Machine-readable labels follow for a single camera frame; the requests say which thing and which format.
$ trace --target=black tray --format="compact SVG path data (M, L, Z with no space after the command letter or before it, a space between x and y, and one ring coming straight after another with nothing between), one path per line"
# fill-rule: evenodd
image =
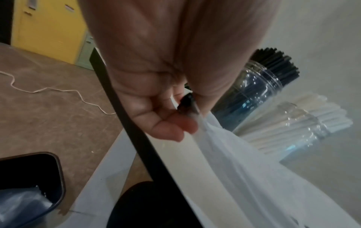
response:
M38 186L53 205L41 215L19 225L28 227L54 210L65 196L65 183L59 158L49 152L38 152L0 159L0 190Z

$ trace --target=white cable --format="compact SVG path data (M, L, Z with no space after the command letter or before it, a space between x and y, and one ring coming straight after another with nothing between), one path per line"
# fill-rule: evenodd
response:
M90 104L90 105L97 106L104 114L107 114L107 115L114 115L114 114L115 114L115 113L107 113L106 111L104 111L104 110L103 110L99 105L97 105L97 104L92 104L92 103L89 103L89 102L84 101L82 95L79 93L78 90L75 90L75 89L61 90L61 89L55 89L55 88L51 88L51 87L46 87L46 88L39 89L39 90L35 90L35 91L26 91L26 90L23 90L23 89L20 89L20 88L17 88L17 87L14 86L14 83L15 83L15 77L14 77L14 75L9 74L9 73L6 73L6 72L3 72L3 71L0 71L0 74L4 74L4 75L7 75L7 76L12 77L12 81L11 81L11 83L10 83L10 86L13 87L14 89L17 89L17 90L20 90L20 91L23 91L23 92L26 92L26 93L30 93L30 94L35 94L35 93L44 91L44 90L46 90L46 89L52 89L52 90L56 90L56 91L60 91L60 92L72 92L72 91L75 91L75 92L77 92L77 93L79 94L79 97L82 99L82 101L83 101L85 104Z

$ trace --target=floor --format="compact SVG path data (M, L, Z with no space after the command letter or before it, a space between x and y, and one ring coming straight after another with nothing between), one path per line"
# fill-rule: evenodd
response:
M0 71L14 75L15 86L76 89L84 100L114 110L95 73L35 53L0 44ZM10 87L0 74L0 157L48 151L61 161L66 213L122 130L116 115L85 104L75 92L29 94Z
M283 0L262 47L290 55L300 78L284 98L313 91L348 111L354 122L282 164L304 177L361 223L361 1Z

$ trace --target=plastic bag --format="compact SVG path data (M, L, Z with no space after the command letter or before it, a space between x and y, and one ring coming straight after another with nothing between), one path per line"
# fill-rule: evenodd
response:
M13 228L38 217L51 207L39 188L0 190L0 228Z
M360 227L311 183L267 159L232 132L207 123L198 115L195 104L188 110L179 110L191 112L197 120L195 142L253 227Z

